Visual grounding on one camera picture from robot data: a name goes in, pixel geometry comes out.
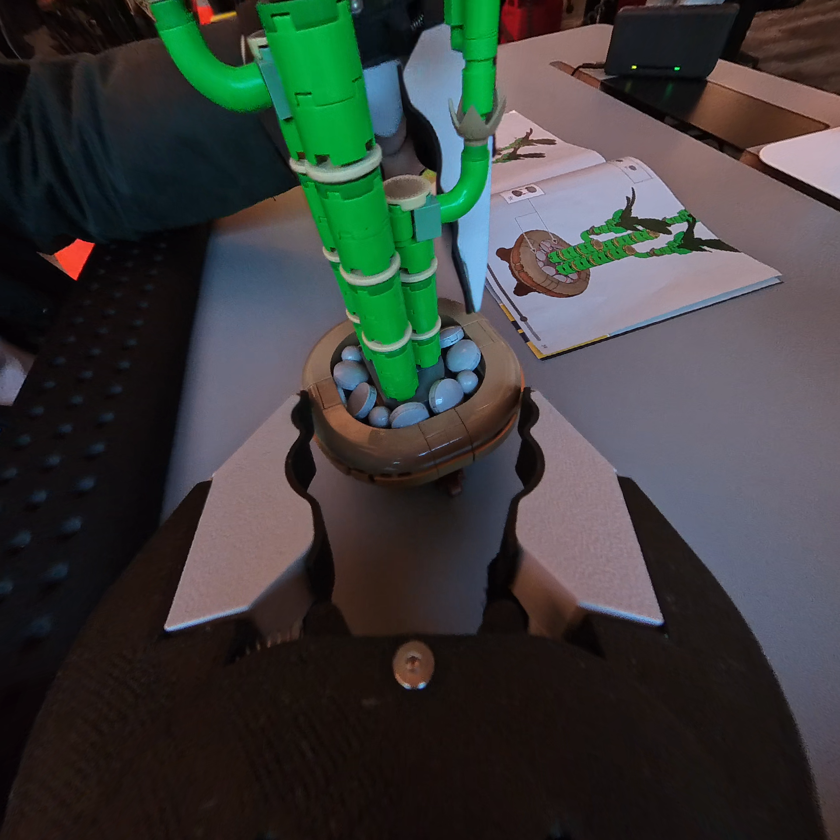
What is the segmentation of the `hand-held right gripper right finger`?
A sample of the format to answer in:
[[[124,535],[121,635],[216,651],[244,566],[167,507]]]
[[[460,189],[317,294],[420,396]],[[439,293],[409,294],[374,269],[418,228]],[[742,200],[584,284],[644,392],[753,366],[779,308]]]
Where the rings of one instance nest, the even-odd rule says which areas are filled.
[[[613,466],[531,388],[522,396],[512,499],[487,601],[514,597],[530,628],[593,613],[664,623]]]

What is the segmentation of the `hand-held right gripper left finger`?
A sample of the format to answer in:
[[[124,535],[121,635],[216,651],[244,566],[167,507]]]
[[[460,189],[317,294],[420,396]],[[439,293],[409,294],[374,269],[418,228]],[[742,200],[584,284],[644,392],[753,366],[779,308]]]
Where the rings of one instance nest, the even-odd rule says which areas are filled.
[[[333,557],[321,508],[309,395],[287,399],[213,475],[164,629],[243,616],[287,632],[330,601]]]

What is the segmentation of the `black router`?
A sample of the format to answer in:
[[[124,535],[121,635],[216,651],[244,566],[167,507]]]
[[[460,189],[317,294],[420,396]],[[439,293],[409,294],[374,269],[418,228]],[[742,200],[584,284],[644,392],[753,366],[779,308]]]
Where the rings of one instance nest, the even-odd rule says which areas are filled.
[[[706,79],[718,63],[736,3],[625,7],[605,58],[609,77]]]

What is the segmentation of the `grey desk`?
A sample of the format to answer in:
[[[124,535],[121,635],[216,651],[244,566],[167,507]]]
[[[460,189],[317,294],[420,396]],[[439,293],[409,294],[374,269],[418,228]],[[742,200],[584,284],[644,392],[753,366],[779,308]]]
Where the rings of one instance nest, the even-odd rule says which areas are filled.
[[[802,184],[759,158],[767,144],[838,128],[838,113],[823,119],[794,104],[767,101],[713,80],[605,78],[600,66],[574,66],[561,60],[551,66],[719,151],[739,153],[739,161],[748,167],[839,209],[839,198]]]
[[[486,296],[536,387],[665,515],[747,619],[838,834],[838,213],[551,67],[564,39],[503,46],[511,109],[633,156],[784,283],[551,360]],[[167,517],[272,414],[343,318],[299,191],[217,222],[164,497]]]

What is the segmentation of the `white instruction booklet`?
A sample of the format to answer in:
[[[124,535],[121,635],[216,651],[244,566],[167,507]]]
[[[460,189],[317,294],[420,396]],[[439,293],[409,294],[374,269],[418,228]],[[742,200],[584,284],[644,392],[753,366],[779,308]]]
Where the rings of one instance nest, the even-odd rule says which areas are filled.
[[[491,166],[486,285],[540,358],[772,286],[646,163],[606,161],[516,111]]]

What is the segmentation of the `black studded mat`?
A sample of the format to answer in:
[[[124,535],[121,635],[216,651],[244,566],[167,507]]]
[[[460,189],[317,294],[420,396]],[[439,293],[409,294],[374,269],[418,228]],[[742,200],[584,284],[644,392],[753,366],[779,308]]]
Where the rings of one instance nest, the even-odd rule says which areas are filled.
[[[156,528],[209,225],[95,248],[2,432],[2,739]]]

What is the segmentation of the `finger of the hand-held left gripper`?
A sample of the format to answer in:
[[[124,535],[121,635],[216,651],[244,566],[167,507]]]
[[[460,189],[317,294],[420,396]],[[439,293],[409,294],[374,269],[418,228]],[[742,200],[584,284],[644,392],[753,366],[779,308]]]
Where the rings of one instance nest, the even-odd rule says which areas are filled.
[[[376,142],[383,156],[394,155],[403,146],[403,102],[400,62],[388,60],[364,69],[364,84]]]
[[[452,50],[448,26],[423,31],[403,68],[402,80],[411,116],[419,124],[411,128],[418,158],[437,174],[441,192],[451,190],[460,174],[463,141],[451,122],[448,103],[458,105],[465,61]],[[453,290],[455,276],[462,286],[468,308],[479,310],[484,295],[490,230],[490,180],[476,205],[456,224],[444,226],[451,255],[443,258],[444,288]]]

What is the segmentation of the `green toy brick bamboo plant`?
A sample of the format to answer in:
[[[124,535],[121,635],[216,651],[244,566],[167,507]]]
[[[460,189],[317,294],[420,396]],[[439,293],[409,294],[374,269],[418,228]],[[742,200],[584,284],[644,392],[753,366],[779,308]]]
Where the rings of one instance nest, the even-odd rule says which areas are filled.
[[[489,138],[504,113],[496,85],[498,2],[444,2],[451,45],[465,59],[462,95],[449,104],[462,141],[455,186],[432,194],[420,175],[382,173],[382,147],[365,89],[350,2],[258,2],[254,58],[233,67],[205,44],[183,2],[152,2],[155,26],[178,70],[223,108],[271,106],[307,198],[356,338],[360,359],[332,335],[304,367],[314,432],[347,475],[382,486],[436,482],[460,490],[463,468],[514,425],[523,379],[504,344],[467,331],[479,369],[475,394],[452,375],[444,328],[470,316],[440,300],[435,241],[478,204],[490,174]]]

